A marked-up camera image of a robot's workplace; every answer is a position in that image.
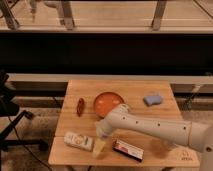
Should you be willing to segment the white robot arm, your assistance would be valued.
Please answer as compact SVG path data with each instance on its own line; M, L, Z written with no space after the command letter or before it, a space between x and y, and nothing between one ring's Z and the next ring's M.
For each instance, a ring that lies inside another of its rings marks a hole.
M213 125L138 117L129 113L128 105L119 104L96 123L96 135L106 138L116 129L132 130L187 146L202 154L199 171L213 171Z

